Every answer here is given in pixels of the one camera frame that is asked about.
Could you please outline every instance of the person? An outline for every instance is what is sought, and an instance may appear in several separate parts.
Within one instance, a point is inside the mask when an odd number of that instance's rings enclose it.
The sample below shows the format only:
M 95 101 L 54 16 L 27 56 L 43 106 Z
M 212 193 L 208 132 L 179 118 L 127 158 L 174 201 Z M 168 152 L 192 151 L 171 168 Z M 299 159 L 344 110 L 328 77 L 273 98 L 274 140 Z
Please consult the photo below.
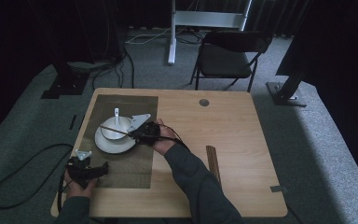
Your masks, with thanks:
M 156 123 L 160 125 L 161 136 L 176 137 L 174 131 L 166 127 L 161 119 L 157 119 Z M 243 223 L 240 213 L 224 195 L 216 177 L 200 158 L 182 144 L 169 139 L 156 141 L 153 149 L 170 165 L 175 183 L 189 201 L 194 223 Z M 76 182 L 71 181 L 66 172 L 65 182 L 69 183 L 67 200 L 55 223 L 89 223 L 91 193 L 97 180 L 91 180 L 88 186 L 82 189 Z

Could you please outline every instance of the gray carpet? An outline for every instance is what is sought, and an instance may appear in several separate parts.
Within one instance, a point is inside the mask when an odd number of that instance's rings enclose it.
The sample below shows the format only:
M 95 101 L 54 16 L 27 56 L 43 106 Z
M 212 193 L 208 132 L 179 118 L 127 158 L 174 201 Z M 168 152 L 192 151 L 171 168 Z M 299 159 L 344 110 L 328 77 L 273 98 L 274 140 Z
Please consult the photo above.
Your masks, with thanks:
M 131 35 L 152 33 L 132 31 Z M 188 40 L 194 37 L 184 36 Z M 329 116 L 317 91 L 309 84 L 299 87 L 307 107 L 273 104 L 266 82 L 284 82 L 275 77 L 291 39 L 275 37 L 261 56 L 252 96 L 268 148 L 289 206 L 286 217 L 249 217 L 246 223 L 358 223 L 358 167 Z M 126 45 L 134 62 L 134 86 L 139 89 L 191 90 L 188 85 L 198 46 L 178 42 L 174 66 L 167 64 L 169 39 L 154 39 L 143 45 Z M 89 64 L 74 63 L 77 67 Z M 123 67 L 123 88 L 131 88 L 131 64 Z M 95 87 L 119 87 L 120 69 L 105 71 Z M 73 144 L 92 95 L 89 79 L 82 95 L 41 100 L 54 80 L 52 66 L 37 75 L 0 126 L 0 180 L 14 172 L 37 151 L 53 144 Z M 205 80 L 201 90 L 246 91 L 248 79 L 227 88 L 230 80 Z M 35 191 L 69 147 L 43 152 L 0 188 L 0 204 L 22 201 Z M 0 223 L 52 223 L 49 210 L 58 187 L 62 161 L 34 197 L 13 209 L 0 210 Z M 121 218 L 119 223 L 190 223 L 187 219 Z

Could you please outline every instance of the chair backrest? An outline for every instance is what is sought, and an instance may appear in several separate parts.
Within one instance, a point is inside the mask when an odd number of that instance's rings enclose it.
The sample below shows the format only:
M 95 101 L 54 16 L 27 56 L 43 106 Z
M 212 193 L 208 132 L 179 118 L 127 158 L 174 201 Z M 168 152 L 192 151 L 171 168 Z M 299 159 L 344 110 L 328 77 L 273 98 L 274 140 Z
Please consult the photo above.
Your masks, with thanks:
M 216 30 L 202 39 L 201 47 L 212 44 L 234 52 L 265 53 L 271 41 L 272 35 L 264 32 Z

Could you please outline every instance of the forearm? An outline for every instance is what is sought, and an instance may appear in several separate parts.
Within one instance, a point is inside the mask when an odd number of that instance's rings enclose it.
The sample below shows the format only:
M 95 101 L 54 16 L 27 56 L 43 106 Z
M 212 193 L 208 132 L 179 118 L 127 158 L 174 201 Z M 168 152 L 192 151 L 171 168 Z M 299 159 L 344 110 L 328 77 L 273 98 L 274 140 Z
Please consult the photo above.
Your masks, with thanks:
M 165 154 L 176 184 L 186 194 L 196 223 L 242 223 L 237 209 L 226 198 L 216 177 L 203 162 L 176 144 Z
M 87 197 L 72 197 L 65 201 L 60 214 L 54 223 L 89 223 L 90 199 Z

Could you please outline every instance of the table top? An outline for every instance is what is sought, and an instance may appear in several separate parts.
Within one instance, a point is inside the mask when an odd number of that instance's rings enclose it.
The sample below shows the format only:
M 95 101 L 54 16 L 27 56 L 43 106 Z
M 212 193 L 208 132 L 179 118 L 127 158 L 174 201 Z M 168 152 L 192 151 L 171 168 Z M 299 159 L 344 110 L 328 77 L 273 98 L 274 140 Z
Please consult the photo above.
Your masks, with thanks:
M 157 96 L 157 117 L 175 129 L 208 167 L 206 146 L 216 148 L 223 192 L 243 217 L 287 214 L 279 181 L 255 111 L 252 96 L 242 91 L 97 89 L 79 131 L 79 148 L 98 95 Z M 207 106 L 200 105 L 207 100 Z M 56 202 L 51 214 L 58 215 Z M 174 183 L 171 168 L 154 152 L 150 189 L 96 188 L 91 217 L 190 217 L 186 195 Z

